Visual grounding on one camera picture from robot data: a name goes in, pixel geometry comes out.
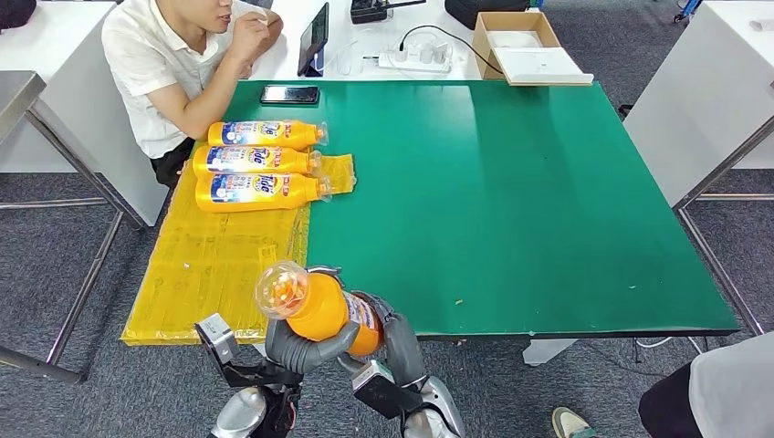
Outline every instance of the floor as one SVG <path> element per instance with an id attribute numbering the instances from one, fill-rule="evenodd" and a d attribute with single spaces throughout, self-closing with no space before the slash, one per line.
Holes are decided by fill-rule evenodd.
<path id="1" fill-rule="evenodd" d="M 560 41 L 594 72 L 613 105 L 634 102 L 682 26 L 675 5 L 651 0 L 549 0 L 544 8 Z M 772 190 L 771 172 L 734 172 L 718 190 Z M 0 199 L 24 201 L 89 194 L 74 175 L 0 174 Z M 766 329 L 774 329 L 774 237 L 770 203 L 698 203 L 691 212 Z M 105 207 L 0 212 L 0 339 L 45 356 L 111 211 Z M 196 347 L 128 348 L 118 340 L 145 271 L 157 229 L 123 225 L 63 364 L 87 370 L 78 387 L 0 367 L 0 436 L 205 436 L 233 393 Z M 749 336 L 699 339 L 705 348 Z M 646 436 L 640 395 L 694 356 L 686 339 L 636 349 L 631 339 L 586 339 L 547 365 L 521 363 L 523 340 L 470 339 L 423 344 L 427 364 L 460 407 L 471 437 L 551 437 L 549 413 L 565 405 L 602 437 Z M 250 348 L 241 352 L 249 360 Z M 305 381 L 298 436 L 399 436 L 356 402 L 333 364 Z"/>

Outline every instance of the black phone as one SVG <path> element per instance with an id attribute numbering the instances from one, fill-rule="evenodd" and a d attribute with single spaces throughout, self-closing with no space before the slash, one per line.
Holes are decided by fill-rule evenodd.
<path id="1" fill-rule="evenodd" d="M 261 103 L 314 105 L 319 102 L 319 88 L 300 85 L 266 85 Z"/>
<path id="2" fill-rule="evenodd" d="M 328 42 L 328 9 L 326 3 L 309 23 L 307 30 L 301 34 L 301 45 L 298 51 L 298 75 L 322 76 L 322 48 Z"/>

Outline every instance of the orange detergent bottle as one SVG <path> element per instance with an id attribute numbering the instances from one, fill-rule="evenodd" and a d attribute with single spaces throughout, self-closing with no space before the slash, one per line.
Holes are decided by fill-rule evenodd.
<path id="1" fill-rule="evenodd" d="M 193 153 L 193 172 L 224 173 L 319 173 L 322 154 L 262 146 L 203 146 Z"/>
<path id="2" fill-rule="evenodd" d="M 328 141 L 328 125 L 299 120 L 217 122 L 207 132 L 210 146 L 280 146 L 304 151 L 312 144 Z"/>
<path id="3" fill-rule="evenodd" d="M 341 290 L 327 274 L 307 272 L 292 261 L 277 262 L 258 279 L 255 299 L 268 318 L 285 319 L 297 335 L 324 340 L 347 321 L 360 324 L 347 351 L 365 356 L 379 348 L 382 326 L 376 312 L 360 297 Z"/>
<path id="4" fill-rule="evenodd" d="M 299 208 L 331 193 L 328 177 L 298 173 L 207 173 L 196 183 L 196 204 L 209 213 Z"/>

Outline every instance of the person's leg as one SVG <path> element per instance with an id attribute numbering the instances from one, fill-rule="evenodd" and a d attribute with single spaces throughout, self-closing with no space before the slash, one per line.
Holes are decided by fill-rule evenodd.
<path id="1" fill-rule="evenodd" d="M 701 438 L 691 412 L 691 364 L 658 381 L 640 399 L 640 421 L 653 438 Z"/>
<path id="2" fill-rule="evenodd" d="M 185 139 L 176 148 L 168 151 L 161 158 L 151 158 L 151 167 L 156 173 L 156 181 L 173 189 L 180 179 L 183 164 L 191 156 L 194 139 Z"/>

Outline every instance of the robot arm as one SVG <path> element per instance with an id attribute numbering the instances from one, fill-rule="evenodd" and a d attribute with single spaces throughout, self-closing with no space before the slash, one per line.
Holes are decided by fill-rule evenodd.
<path id="1" fill-rule="evenodd" d="M 340 282 L 338 270 L 315 270 Z M 382 323 L 387 367 L 377 360 L 360 362 L 344 353 L 358 332 L 346 324 L 331 339 L 313 342 L 296 335 L 285 321 L 271 321 L 267 329 L 267 358 L 256 366 L 232 363 L 236 342 L 218 314 L 197 323 L 196 331 L 221 375 L 235 394 L 210 432 L 214 438 L 288 436 L 296 421 L 303 374 L 338 356 L 351 373 L 355 397 L 388 419 L 401 419 L 403 438 L 464 438 L 465 429 L 444 383 L 428 376 L 416 335 L 401 314 L 378 297 L 353 291 L 376 310 Z"/>
<path id="2" fill-rule="evenodd" d="M 341 355 L 339 363 L 352 372 L 355 398 L 388 419 L 400 416 L 404 438 L 463 438 L 465 426 L 452 395 L 440 379 L 428 376 L 419 341 L 406 317 L 378 297 L 354 293 L 379 315 L 388 365 Z"/>

